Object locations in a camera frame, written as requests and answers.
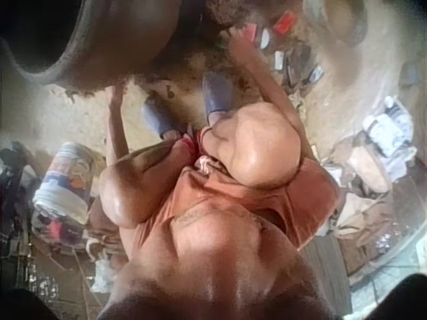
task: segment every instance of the dirt floor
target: dirt floor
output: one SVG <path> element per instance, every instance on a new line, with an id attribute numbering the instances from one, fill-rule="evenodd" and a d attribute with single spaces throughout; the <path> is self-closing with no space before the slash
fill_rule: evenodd
<path id="1" fill-rule="evenodd" d="M 210 17 L 226 25 L 255 22 L 259 28 L 271 27 L 286 9 L 301 13 L 301 1 L 297 0 L 286 3 L 212 0 L 208 3 Z M 371 114 L 385 96 L 398 94 L 400 68 L 405 61 L 419 54 L 426 56 L 426 29 L 422 18 L 409 14 L 399 6 L 399 1 L 365 0 L 365 3 L 368 33 L 354 49 L 331 46 L 302 15 L 285 39 L 273 40 L 283 48 L 296 41 L 309 44 L 325 72 L 305 98 L 308 139 L 316 145 L 321 158 L 327 157 L 339 140 L 361 130 L 365 116 Z M 264 53 L 269 61 L 274 50 L 268 47 Z M 170 102 L 180 121 L 192 123 L 195 128 L 203 127 L 201 79 L 204 72 L 211 70 L 226 73 L 233 79 L 236 107 L 260 99 L 252 80 L 234 68 L 223 49 L 203 41 L 189 43 L 174 63 L 158 67 L 149 75 L 132 77 L 122 111 L 129 148 L 135 150 L 159 141 L 140 117 L 141 106 L 151 90 L 158 91 Z M 56 85 L 28 83 L 1 57 L 0 146 L 7 147 L 13 140 L 21 141 L 34 154 L 42 170 L 48 168 L 66 141 L 84 144 L 103 155 L 106 110 L 106 92 L 70 96 Z"/>

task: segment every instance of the hand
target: hand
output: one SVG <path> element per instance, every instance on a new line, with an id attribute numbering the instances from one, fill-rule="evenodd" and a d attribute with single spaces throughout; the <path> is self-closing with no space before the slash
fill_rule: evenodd
<path id="1" fill-rule="evenodd" d="M 120 110 L 121 105 L 123 104 L 123 96 L 127 91 L 127 81 L 121 80 L 116 85 L 112 85 L 106 89 L 109 103 L 110 111 Z"/>
<path id="2" fill-rule="evenodd" d="M 228 43 L 230 57 L 242 67 L 252 67 L 263 63 L 260 53 L 246 38 L 242 31 L 232 27 L 221 33 L 223 40 Z"/>

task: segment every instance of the man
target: man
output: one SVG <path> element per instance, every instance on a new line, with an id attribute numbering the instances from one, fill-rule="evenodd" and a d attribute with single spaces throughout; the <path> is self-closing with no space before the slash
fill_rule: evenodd
<path id="1" fill-rule="evenodd" d="M 91 221 L 117 225 L 129 258 L 100 319 L 331 319 L 298 255 L 336 210 L 338 187 L 258 52 L 231 30 L 228 51 L 264 101 L 231 110 L 208 73 L 209 127 L 197 139 L 152 95 L 143 114 L 163 142 L 128 154 L 116 87 L 107 169 Z"/>

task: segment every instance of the orange shirt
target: orange shirt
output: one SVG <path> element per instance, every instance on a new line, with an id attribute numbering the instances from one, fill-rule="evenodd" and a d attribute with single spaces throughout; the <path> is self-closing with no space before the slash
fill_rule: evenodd
<path id="1" fill-rule="evenodd" d="M 139 249 L 156 225 L 181 215 L 208 197 L 226 197 L 248 211 L 275 211 L 283 220 L 282 231 L 298 249 L 313 238 L 338 205 L 339 188 L 316 161 L 302 159 L 294 178 L 273 190 L 252 189 L 231 178 L 211 157 L 200 157 L 194 167 L 182 170 L 175 189 L 157 214 L 135 230 L 131 252 Z"/>

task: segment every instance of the sandy ground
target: sandy ground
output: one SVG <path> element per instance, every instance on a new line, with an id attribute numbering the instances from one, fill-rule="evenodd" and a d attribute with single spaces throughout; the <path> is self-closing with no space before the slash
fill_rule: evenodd
<path id="1" fill-rule="evenodd" d="M 363 118 L 386 95 L 397 94 L 403 62 L 416 54 L 413 50 L 416 42 L 425 43 L 425 34 L 417 40 L 416 35 L 405 27 L 406 17 L 395 6 L 375 0 L 367 0 L 366 6 L 369 30 L 365 40 L 355 50 L 326 47 L 304 18 L 297 22 L 292 31 L 292 37 L 307 41 L 314 48 L 317 61 L 325 71 L 306 97 L 308 137 L 311 143 L 316 144 L 321 157 L 327 156 L 341 138 L 358 131 Z M 252 13 L 248 20 L 257 14 Z M 205 115 L 200 90 L 201 75 L 209 69 L 221 69 L 216 65 L 217 56 L 222 56 L 218 50 L 193 50 L 179 67 L 171 69 L 167 75 L 169 80 L 142 81 L 142 87 L 145 91 L 155 89 L 165 97 L 169 92 L 173 112 L 181 121 L 202 127 Z M 66 141 L 82 143 L 104 154 L 107 105 L 104 91 L 97 92 L 93 97 L 77 95 L 72 101 L 56 85 L 42 87 L 26 82 L 4 57 L 1 66 L 2 147 L 12 139 L 19 140 L 33 152 L 44 168 L 49 166 L 51 157 Z M 222 67 L 227 69 L 228 63 L 223 63 Z M 246 80 L 235 76 L 234 81 L 236 106 L 259 99 L 256 91 L 242 90 Z M 141 85 L 132 81 L 123 106 L 125 132 L 131 149 L 159 141 L 140 117 L 140 107 L 145 97 Z"/>

